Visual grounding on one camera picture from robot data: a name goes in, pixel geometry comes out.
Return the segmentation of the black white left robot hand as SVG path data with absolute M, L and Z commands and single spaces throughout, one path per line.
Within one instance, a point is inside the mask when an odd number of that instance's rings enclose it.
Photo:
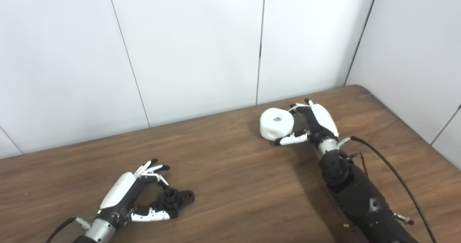
M 164 177 L 159 174 L 160 171 L 166 171 L 170 167 L 157 165 L 157 161 L 157 159 L 149 160 L 135 172 L 122 174 L 104 197 L 96 218 L 106 221 L 116 230 L 127 226 L 131 221 L 169 220 L 171 216 L 166 211 L 157 211 L 154 207 L 134 207 L 135 201 L 147 184 L 157 183 L 163 189 L 170 187 Z

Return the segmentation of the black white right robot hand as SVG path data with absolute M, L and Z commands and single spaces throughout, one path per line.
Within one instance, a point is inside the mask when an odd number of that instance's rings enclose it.
M 305 99 L 305 104 L 295 103 L 290 105 L 289 113 L 301 113 L 306 120 L 308 128 L 298 130 L 277 138 L 275 145 L 289 145 L 303 142 L 310 142 L 326 151 L 339 149 L 339 132 L 330 113 L 320 104 L 315 104 L 309 99 Z

